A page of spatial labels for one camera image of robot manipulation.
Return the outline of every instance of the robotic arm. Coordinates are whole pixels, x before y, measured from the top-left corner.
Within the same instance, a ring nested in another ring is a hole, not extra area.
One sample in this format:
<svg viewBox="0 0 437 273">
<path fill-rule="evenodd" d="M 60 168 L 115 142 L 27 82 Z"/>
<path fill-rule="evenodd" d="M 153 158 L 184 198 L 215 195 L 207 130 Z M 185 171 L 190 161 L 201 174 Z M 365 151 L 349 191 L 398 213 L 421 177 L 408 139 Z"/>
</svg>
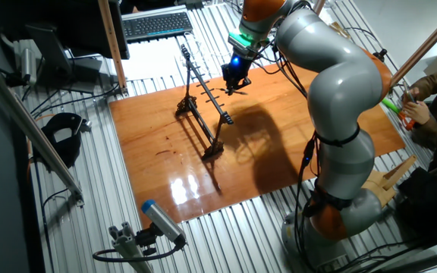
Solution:
<svg viewBox="0 0 437 273">
<path fill-rule="evenodd" d="M 228 95 L 251 84 L 247 78 L 252 62 L 259 50 L 267 44 L 267 36 L 274 23 L 286 16 L 295 0 L 247 0 L 244 2 L 241 23 L 236 32 L 229 34 L 228 41 L 234 47 L 229 64 L 222 65 Z"/>
<path fill-rule="evenodd" d="M 364 231 L 381 215 L 377 196 L 361 188 L 373 169 L 375 149 L 357 119 L 385 97 L 391 75 L 378 58 L 339 36 L 313 11 L 292 11 L 295 5 L 294 0 L 246 0 L 239 32 L 229 36 L 234 55 L 222 70 L 229 94 L 250 84 L 251 62 L 274 22 L 286 16 L 275 37 L 279 51 L 291 63 L 319 73 L 307 100 L 322 171 L 313 193 L 315 209 L 304 227 L 311 246 L 326 245 Z M 287 216 L 282 228 L 292 250 L 296 220 Z"/>
</svg>

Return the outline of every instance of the wooden pole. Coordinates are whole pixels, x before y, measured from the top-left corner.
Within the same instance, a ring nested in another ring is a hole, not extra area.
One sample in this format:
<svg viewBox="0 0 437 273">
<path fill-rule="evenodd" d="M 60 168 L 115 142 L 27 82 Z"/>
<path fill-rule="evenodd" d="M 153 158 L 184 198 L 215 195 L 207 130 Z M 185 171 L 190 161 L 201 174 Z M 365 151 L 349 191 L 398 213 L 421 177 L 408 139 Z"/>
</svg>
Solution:
<svg viewBox="0 0 437 273">
<path fill-rule="evenodd" d="M 437 29 L 428 39 L 414 52 L 414 54 L 402 65 L 401 68 L 392 76 L 391 87 L 398 82 L 417 64 L 417 62 L 437 43 Z"/>
<path fill-rule="evenodd" d="M 112 59 L 114 59 L 115 70 L 118 74 L 119 87 L 123 94 L 127 95 L 126 77 L 122 68 L 121 53 L 119 52 L 118 40 L 115 37 L 114 24 L 112 23 L 111 9 L 108 0 L 98 0 L 102 21 L 104 22 L 105 33 L 109 48 L 111 49 Z"/>
<path fill-rule="evenodd" d="M 316 14 L 319 15 L 319 13 L 322 12 L 322 8 L 324 5 L 325 5 L 325 0 L 318 0 L 318 2 L 313 7 L 313 10 L 315 11 Z"/>
</svg>

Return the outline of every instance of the metal frame structure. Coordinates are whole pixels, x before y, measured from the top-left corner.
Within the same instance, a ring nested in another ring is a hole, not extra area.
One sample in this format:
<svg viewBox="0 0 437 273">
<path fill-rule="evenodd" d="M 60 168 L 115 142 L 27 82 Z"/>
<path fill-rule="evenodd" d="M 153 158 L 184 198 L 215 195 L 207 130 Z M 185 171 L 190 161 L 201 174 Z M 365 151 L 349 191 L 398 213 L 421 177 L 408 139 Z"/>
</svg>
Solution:
<svg viewBox="0 0 437 273">
<path fill-rule="evenodd" d="M 6 86 L 3 76 L 0 74 L 0 100 L 5 105 L 12 118 L 16 121 L 21 130 L 28 136 L 33 145 L 38 149 L 42 157 L 48 162 L 49 167 L 54 171 L 65 186 L 71 191 L 78 206 L 83 206 L 82 190 L 61 160 L 60 155 L 55 151 L 45 134 L 36 125 L 28 110 L 23 106 L 21 100 L 16 97 L 13 89 Z"/>
<path fill-rule="evenodd" d="M 188 49 L 185 45 L 181 45 L 181 53 L 183 54 L 187 62 L 187 93 L 185 94 L 185 97 L 180 101 L 180 103 L 178 103 L 176 115 L 178 116 L 188 111 L 192 112 L 193 116 L 196 119 L 196 122 L 198 122 L 198 125 L 200 126 L 200 128 L 202 128 L 203 133 L 206 135 L 207 140 L 210 142 L 210 147 L 205 150 L 205 153 L 202 156 L 202 160 L 206 160 L 224 151 L 224 143 L 222 141 L 219 141 L 220 130 L 224 123 L 232 125 L 234 124 L 234 122 L 232 121 L 231 116 L 226 111 L 222 111 L 221 106 L 223 106 L 223 104 L 219 105 L 215 100 L 218 99 L 219 96 L 213 96 L 212 91 L 214 89 L 209 89 L 209 87 L 207 87 L 206 84 L 208 83 L 208 81 L 203 80 L 202 74 L 200 74 L 200 72 L 198 71 L 198 67 L 195 67 L 193 65 L 193 62 L 190 60 L 190 53 L 188 52 Z M 196 105 L 196 97 L 190 96 L 191 71 L 193 71 L 193 74 L 195 74 L 195 78 L 199 81 L 197 87 L 202 86 L 205 90 L 205 92 L 201 93 L 201 95 L 206 93 L 209 96 L 209 100 L 207 100 L 206 102 L 212 102 L 215 106 L 215 109 L 217 109 L 218 113 L 220 114 L 215 136 L 212 135 L 212 132 L 210 132 L 210 129 L 203 120 L 202 115 L 196 109 L 198 107 Z"/>
</svg>

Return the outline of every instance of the green object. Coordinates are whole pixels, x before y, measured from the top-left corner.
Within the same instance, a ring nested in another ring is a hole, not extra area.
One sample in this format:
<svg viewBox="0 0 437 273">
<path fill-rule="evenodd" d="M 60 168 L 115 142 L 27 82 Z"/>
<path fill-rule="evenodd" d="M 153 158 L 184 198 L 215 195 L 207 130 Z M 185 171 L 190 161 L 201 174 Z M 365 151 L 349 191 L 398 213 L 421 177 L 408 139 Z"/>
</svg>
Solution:
<svg viewBox="0 0 437 273">
<path fill-rule="evenodd" d="M 395 106 L 394 103 L 391 102 L 390 99 L 384 98 L 384 99 L 382 100 L 382 103 L 383 103 L 385 106 L 389 107 L 389 109 L 391 109 L 392 111 L 394 111 L 395 114 L 398 114 L 398 115 L 399 115 L 399 112 L 400 112 L 401 110 L 399 110 L 399 108 L 397 108 L 397 106 Z"/>
<path fill-rule="evenodd" d="M 236 41 L 238 41 L 239 43 L 241 43 L 242 45 L 244 45 L 245 47 L 251 46 L 252 45 L 252 41 L 246 39 L 246 37 L 244 37 L 243 35 L 241 35 L 240 33 L 234 33 L 234 32 L 230 32 L 228 34 L 230 37 L 234 38 Z"/>
</svg>

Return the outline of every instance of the wooden block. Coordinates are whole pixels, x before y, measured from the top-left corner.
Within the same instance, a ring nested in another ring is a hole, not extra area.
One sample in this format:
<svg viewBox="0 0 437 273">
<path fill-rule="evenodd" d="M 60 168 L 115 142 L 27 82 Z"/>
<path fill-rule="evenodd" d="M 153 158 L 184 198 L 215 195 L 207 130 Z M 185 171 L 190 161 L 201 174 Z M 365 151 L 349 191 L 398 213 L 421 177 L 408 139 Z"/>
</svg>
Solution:
<svg viewBox="0 0 437 273">
<path fill-rule="evenodd" d="M 308 89 L 316 73 L 297 67 L 296 72 Z M 247 96 L 218 91 L 225 87 L 222 78 L 207 84 L 215 88 L 214 95 L 220 94 L 218 103 L 225 103 L 222 109 L 234 121 L 222 127 L 225 151 L 215 161 L 200 159 L 209 143 L 193 115 L 174 116 L 184 86 L 110 104 L 138 208 L 154 199 L 180 222 L 297 182 L 303 150 L 314 131 L 307 101 L 282 74 L 254 69 L 249 76 L 252 84 L 241 90 Z M 201 92 L 190 86 L 198 111 L 215 134 L 219 114 Z M 364 112 L 359 124 L 372 137 L 376 155 L 404 147 L 378 105 Z M 304 179 L 313 176 L 307 168 Z M 146 216 L 141 219 L 149 223 Z"/>
</svg>

